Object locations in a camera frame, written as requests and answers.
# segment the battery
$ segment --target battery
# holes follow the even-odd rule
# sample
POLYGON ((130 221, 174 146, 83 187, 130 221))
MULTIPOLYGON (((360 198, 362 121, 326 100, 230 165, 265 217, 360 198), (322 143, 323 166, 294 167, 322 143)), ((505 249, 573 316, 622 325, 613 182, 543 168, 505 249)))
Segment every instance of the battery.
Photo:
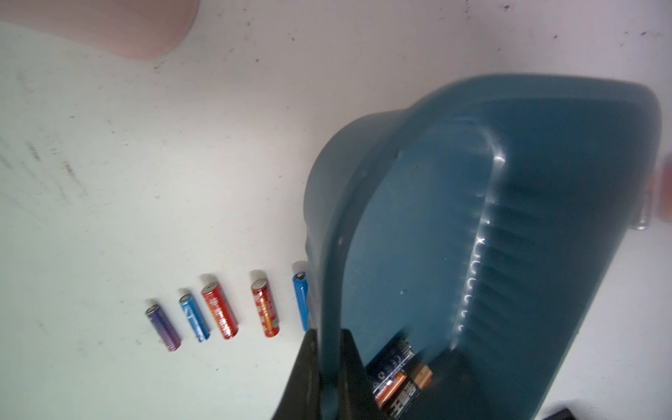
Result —
POLYGON ((306 281, 305 271, 294 274, 292 283, 294 283, 296 303, 298 305, 298 312, 301 314, 303 331, 308 331, 308 282, 306 281))
POLYGON ((667 155, 663 164, 658 215, 661 220, 672 223, 672 153, 667 155))
POLYGON ((177 335, 177 331, 173 328, 163 309, 158 304, 152 305, 144 314, 154 325, 168 351, 177 350, 180 344, 179 335, 177 335))
POLYGON ((189 324, 192 325, 192 329, 196 334, 196 339, 204 343, 208 338, 210 338, 210 329, 208 324, 206 324, 201 310, 198 308, 196 299, 192 294, 186 294, 179 299, 179 304, 182 306, 182 311, 184 315, 187 316, 189 324))
POLYGON ((383 392, 385 384, 401 372, 414 355, 411 345, 405 339, 395 337, 380 355, 376 356, 367 367, 376 398, 383 392))
POLYGON ((630 228, 644 230, 651 223, 651 208, 653 207, 653 186, 655 177, 651 176, 646 183, 644 191, 637 203, 637 211, 630 221, 630 228))
POLYGON ((266 337, 275 337, 280 332, 280 323, 267 279, 262 278, 252 283, 252 296, 254 296, 254 302, 257 305, 263 333, 266 334, 266 337))
POLYGON ((404 375, 403 372, 399 372, 396 374, 394 379, 389 380, 385 386, 382 389, 382 392, 379 392, 378 395, 376 396, 376 404, 378 404, 378 408, 382 408, 385 403, 387 403, 387 400, 390 399, 392 395, 396 392, 396 390, 399 389, 401 384, 404 383, 406 380, 406 375, 404 375))
POLYGON ((426 364, 419 362, 409 370, 409 378, 415 382, 420 389, 425 389, 431 383, 431 369, 426 364))
POLYGON ((238 322, 226 301, 222 287, 218 282, 212 282, 201 290, 201 294, 206 300, 219 330, 222 331, 224 339, 232 339, 238 333, 238 322))
POLYGON ((388 418, 396 420, 411 406, 411 401, 418 395, 418 388, 412 380, 406 380, 394 394, 394 396, 383 406, 383 413, 388 418))

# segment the orange battery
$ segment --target orange battery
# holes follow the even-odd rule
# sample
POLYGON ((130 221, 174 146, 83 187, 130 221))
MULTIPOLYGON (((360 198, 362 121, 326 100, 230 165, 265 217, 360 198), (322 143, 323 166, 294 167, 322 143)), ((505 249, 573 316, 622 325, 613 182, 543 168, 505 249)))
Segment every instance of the orange battery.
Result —
POLYGON ((415 382, 420 389, 425 389, 431 382, 431 369, 424 363, 417 364, 409 373, 409 378, 415 382))
POLYGON ((399 372, 398 374, 396 374, 394 379, 390 381, 390 384, 385 385, 383 391, 379 392, 378 396, 376 397, 376 403, 378 404, 378 408, 381 408, 387 402, 387 400, 390 399, 392 395, 394 395, 396 390, 399 389, 399 387, 401 386, 401 384, 404 383, 405 380, 406 375, 404 375, 402 372, 399 372))

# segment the white table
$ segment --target white table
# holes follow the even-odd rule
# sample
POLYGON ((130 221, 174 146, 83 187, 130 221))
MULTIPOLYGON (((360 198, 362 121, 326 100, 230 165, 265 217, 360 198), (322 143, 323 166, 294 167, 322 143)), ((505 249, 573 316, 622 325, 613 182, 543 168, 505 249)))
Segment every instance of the white table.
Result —
MULTIPOLYGON (((0 417, 268 419, 303 336, 291 264, 317 153, 357 117, 492 72, 645 83, 672 149, 667 0, 204 0, 144 62, 0 24, 0 417), (211 272, 241 332, 199 344, 177 299, 211 272)), ((671 233, 626 235, 541 414, 672 417, 671 233)))

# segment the battery pile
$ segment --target battery pile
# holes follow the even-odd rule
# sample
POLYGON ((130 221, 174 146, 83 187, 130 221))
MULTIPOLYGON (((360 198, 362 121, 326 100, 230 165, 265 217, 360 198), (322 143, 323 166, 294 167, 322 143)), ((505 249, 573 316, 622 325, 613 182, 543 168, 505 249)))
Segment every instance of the battery pile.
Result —
MULTIPOLYGON (((300 276, 303 279, 305 273, 296 274, 294 276, 295 283, 296 276, 300 276)), ((261 278, 256 280, 252 283, 251 290, 264 334, 266 337, 275 337, 280 332, 280 323, 278 321, 275 304, 273 303, 273 296, 271 295, 268 279, 261 278)), ((220 284, 218 282, 209 283, 203 290, 201 290, 201 295, 208 305, 210 314, 212 314, 224 339, 229 340, 235 337, 238 333, 238 321, 236 321, 236 317, 226 300, 226 296, 224 295, 224 291, 220 284)), ((187 321, 189 321, 189 324, 196 334, 196 339, 200 343, 207 341, 208 338, 210 338, 210 328, 208 328, 208 324, 198 307, 194 295, 185 294, 179 299, 179 304, 182 307, 184 315, 187 317, 187 321)), ((305 310, 307 317, 307 308, 303 309, 301 305, 299 306, 302 316, 305 310)), ((161 306, 159 304, 152 305, 147 309, 145 315, 157 330, 157 333, 161 337, 161 340, 168 351, 177 350, 181 344, 181 340, 175 327, 173 327, 161 306)))
POLYGON ((395 336, 369 363, 376 404, 392 420, 397 420, 411 406, 413 399, 429 386, 431 370, 401 336, 395 336))

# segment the red battery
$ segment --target red battery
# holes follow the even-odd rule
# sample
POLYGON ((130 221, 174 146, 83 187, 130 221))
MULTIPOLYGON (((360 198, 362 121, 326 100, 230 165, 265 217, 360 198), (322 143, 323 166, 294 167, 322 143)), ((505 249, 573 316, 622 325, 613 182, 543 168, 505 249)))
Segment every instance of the red battery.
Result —
POLYGON ((661 174, 661 197, 658 205, 661 220, 672 223, 672 153, 667 155, 661 174))
POLYGON ((257 304, 257 312, 263 327, 263 333, 266 337, 275 337, 280 332, 280 323, 276 306, 273 304, 271 289, 268 287, 268 280, 259 279, 252 283, 252 296, 257 304))
POLYGON ((203 298, 208 303, 210 313, 217 321, 219 330, 222 331, 224 339, 232 339, 238 333, 238 322, 233 316, 233 311, 226 301, 224 292, 219 283, 212 282, 201 290, 203 298))

